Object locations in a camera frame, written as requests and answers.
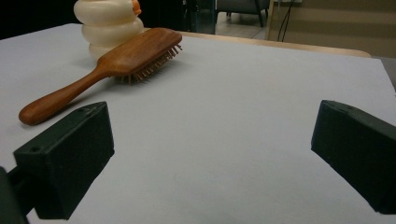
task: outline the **hairbrush handle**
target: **hairbrush handle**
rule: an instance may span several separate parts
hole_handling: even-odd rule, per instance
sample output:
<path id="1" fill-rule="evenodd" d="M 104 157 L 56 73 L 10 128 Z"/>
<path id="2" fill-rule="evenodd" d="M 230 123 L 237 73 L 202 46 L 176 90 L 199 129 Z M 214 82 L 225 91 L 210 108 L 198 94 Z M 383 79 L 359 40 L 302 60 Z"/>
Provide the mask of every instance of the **hairbrush handle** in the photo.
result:
<path id="1" fill-rule="evenodd" d="M 49 119 L 104 77 L 106 76 L 103 75 L 101 70 L 94 69 L 82 79 L 43 96 L 24 107 L 19 114 L 20 121 L 27 125 L 36 125 Z"/>

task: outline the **white stacked object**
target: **white stacked object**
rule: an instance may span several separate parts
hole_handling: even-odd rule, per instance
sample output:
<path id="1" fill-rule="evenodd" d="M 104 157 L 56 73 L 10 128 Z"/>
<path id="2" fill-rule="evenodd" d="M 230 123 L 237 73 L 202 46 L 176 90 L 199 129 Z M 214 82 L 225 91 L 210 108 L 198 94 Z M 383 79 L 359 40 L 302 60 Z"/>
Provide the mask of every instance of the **white stacked object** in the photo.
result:
<path id="1" fill-rule="evenodd" d="M 83 23 L 81 32 L 95 60 L 143 32 L 136 0 L 78 0 L 74 11 Z"/>

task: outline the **chair leg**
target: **chair leg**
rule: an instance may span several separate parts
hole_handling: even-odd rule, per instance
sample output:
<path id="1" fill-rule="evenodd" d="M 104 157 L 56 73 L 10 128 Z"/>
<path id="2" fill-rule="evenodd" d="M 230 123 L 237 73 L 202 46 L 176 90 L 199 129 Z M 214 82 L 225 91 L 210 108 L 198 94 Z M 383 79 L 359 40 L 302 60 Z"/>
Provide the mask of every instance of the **chair leg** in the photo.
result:
<path id="1" fill-rule="evenodd" d="M 257 14 L 259 15 L 260 26 L 264 27 L 264 22 L 262 21 L 262 12 L 260 11 L 259 0 L 255 0 L 254 2 L 256 4 Z"/>
<path id="2" fill-rule="evenodd" d="M 215 24 L 218 23 L 218 16 L 219 16 L 219 11 L 215 10 Z"/>

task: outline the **hairbrush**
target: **hairbrush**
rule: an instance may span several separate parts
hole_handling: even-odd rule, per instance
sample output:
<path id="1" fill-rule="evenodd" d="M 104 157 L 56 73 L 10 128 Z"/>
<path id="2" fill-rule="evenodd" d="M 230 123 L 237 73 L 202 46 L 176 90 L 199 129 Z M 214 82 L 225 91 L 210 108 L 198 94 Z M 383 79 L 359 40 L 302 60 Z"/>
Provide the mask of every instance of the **hairbrush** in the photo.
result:
<path id="1" fill-rule="evenodd" d="M 24 107 L 19 114 L 20 121 L 36 125 L 47 120 L 105 77 L 127 77 L 130 82 L 147 79 L 178 54 L 181 39 L 180 33 L 165 28 L 152 28 L 137 35 L 99 58 L 87 76 Z"/>

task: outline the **white table surface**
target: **white table surface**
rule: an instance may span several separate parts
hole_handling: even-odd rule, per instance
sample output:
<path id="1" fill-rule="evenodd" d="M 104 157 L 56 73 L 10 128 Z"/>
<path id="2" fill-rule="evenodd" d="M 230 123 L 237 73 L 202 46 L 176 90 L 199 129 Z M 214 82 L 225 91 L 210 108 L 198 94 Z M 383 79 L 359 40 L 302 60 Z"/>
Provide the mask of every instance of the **white table surface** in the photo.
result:
<path id="1" fill-rule="evenodd" d="M 396 93 L 379 60 L 194 37 L 181 45 L 149 82 L 102 80 L 29 127 L 21 108 L 95 62 L 78 24 L 1 40 L 0 165 L 11 170 L 15 149 L 106 101 L 116 153 L 68 223 L 396 223 L 310 149 L 324 99 L 396 125 Z"/>

